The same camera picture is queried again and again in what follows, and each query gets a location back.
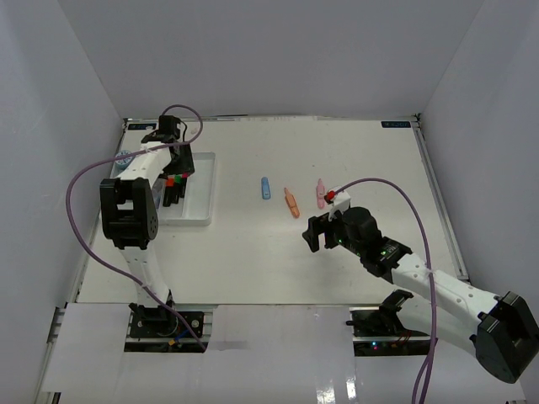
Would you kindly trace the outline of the pink black highlighter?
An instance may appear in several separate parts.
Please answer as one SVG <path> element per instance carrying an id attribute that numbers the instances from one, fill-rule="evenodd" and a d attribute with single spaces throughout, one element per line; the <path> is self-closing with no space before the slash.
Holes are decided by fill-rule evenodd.
<path id="1" fill-rule="evenodd" d="M 183 173 L 179 180 L 179 197 L 183 199 L 185 197 L 187 181 L 189 179 L 188 173 Z"/>

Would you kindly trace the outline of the green black highlighter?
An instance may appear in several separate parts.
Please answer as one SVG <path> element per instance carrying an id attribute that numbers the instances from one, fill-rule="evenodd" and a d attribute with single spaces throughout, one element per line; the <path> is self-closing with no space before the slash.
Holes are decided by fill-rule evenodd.
<path id="1" fill-rule="evenodd" d="M 174 200 L 173 204 L 177 204 L 181 198 L 179 197 L 179 180 L 181 179 L 181 176 L 176 176 L 174 178 Z"/>

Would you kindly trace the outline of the blue jar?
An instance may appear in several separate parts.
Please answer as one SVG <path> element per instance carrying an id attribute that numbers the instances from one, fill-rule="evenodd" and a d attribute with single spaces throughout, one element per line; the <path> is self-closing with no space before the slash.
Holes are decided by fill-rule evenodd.
<path id="1" fill-rule="evenodd" d="M 152 198 L 155 205 L 156 210 L 159 210 L 161 206 L 161 199 L 163 196 L 163 186 L 154 184 L 152 186 Z"/>
<path id="2" fill-rule="evenodd" d="M 131 151 L 118 151 L 115 155 L 114 166 L 118 171 L 124 171 L 129 167 L 133 159 L 134 157 Z"/>

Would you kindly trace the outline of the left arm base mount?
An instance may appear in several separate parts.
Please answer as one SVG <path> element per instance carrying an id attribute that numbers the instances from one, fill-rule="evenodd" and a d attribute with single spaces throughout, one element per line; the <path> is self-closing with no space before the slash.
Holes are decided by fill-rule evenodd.
<path id="1" fill-rule="evenodd" d="M 203 311 L 177 311 L 174 315 L 162 306 L 145 307 L 130 303 L 131 317 L 126 334 L 126 347 L 133 350 L 178 352 L 185 344 L 203 337 Z"/>

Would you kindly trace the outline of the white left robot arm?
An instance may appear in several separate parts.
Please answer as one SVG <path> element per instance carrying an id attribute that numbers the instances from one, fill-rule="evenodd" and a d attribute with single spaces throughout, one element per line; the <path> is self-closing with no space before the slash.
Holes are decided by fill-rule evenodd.
<path id="1" fill-rule="evenodd" d="M 140 153 L 118 153 L 118 175 L 99 185 L 104 236 L 120 250 L 137 279 L 134 311 L 173 300 L 152 241 L 159 228 L 158 210 L 178 204 L 195 173 L 190 145 L 179 144 L 186 129 L 180 118 L 160 116 L 157 128 L 142 138 Z"/>

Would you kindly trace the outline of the blue correction tape pen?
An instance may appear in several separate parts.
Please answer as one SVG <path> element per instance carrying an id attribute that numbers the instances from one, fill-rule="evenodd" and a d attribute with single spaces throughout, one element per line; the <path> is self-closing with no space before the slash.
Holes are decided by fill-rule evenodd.
<path id="1" fill-rule="evenodd" d="M 270 182 L 267 177 L 261 178 L 261 195 L 263 200 L 269 200 L 271 198 Z"/>

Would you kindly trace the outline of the pink correction tape pen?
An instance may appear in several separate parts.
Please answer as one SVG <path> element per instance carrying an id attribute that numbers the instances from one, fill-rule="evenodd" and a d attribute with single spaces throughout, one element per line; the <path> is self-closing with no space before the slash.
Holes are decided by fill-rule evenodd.
<path id="1" fill-rule="evenodd" d="M 317 207 L 320 210 L 322 210 L 326 204 L 325 199 L 324 199 L 325 194 L 326 194 L 326 191 L 325 191 L 323 181 L 322 179 L 319 179 L 316 186 L 316 196 L 317 196 Z"/>

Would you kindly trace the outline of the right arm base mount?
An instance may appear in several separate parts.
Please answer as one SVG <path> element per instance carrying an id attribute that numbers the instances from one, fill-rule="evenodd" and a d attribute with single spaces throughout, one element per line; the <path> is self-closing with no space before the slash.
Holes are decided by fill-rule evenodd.
<path id="1" fill-rule="evenodd" d="M 355 357 L 421 356 L 429 352 L 430 336 L 406 328 L 398 319 L 413 297 L 393 291 L 379 306 L 353 307 L 346 325 L 351 328 Z"/>

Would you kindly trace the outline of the orange correction tape pen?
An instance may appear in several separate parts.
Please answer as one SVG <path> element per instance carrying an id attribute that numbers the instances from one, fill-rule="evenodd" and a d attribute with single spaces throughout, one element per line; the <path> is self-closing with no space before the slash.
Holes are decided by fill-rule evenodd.
<path id="1" fill-rule="evenodd" d="M 288 189 L 284 188 L 284 194 L 285 194 L 285 201 L 288 206 L 288 209 L 292 215 L 293 218 L 298 219 L 300 217 L 300 210 L 297 205 L 295 196 L 293 193 Z"/>

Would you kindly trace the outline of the orange black highlighter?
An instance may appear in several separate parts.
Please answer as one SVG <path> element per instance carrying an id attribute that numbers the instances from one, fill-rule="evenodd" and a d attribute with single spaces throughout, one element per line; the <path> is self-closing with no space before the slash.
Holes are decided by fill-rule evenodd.
<path id="1" fill-rule="evenodd" d="M 169 177 L 165 181 L 163 193 L 163 207 L 169 207 L 174 200 L 174 179 Z"/>

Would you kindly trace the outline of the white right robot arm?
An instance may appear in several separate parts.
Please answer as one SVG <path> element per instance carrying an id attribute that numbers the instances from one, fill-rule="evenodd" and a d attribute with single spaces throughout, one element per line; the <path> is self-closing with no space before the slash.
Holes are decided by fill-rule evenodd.
<path id="1" fill-rule="evenodd" d="M 439 270 L 382 235 L 369 210 L 353 207 L 313 216 L 303 239 L 312 252 L 343 247 L 368 273 L 397 286 L 385 300 L 382 329 L 435 335 L 476 358 L 496 379 L 514 384 L 538 354 L 538 324 L 514 292 L 496 295 Z"/>

